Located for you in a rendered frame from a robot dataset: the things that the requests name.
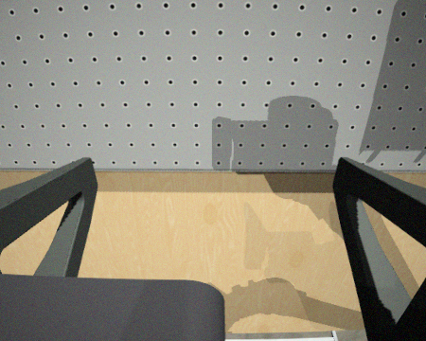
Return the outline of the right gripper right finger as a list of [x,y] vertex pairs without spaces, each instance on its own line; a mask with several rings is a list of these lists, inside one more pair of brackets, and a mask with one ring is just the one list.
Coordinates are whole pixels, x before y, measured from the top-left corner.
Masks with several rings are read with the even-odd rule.
[[426,341],[426,278],[411,299],[363,205],[426,247],[426,188],[340,157],[333,192],[367,341]]

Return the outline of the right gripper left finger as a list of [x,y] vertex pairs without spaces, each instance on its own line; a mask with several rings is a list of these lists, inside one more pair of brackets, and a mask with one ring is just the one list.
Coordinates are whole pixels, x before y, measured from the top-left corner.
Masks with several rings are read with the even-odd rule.
[[77,278],[97,192],[98,181],[90,157],[0,189],[0,255],[68,202],[52,244],[33,276]]

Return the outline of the grey perforated base plate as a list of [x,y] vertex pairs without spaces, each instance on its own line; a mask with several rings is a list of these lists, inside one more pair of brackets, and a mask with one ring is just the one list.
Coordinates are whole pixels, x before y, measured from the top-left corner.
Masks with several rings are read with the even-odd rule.
[[426,172],[426,0],[0,0],[0,171]]

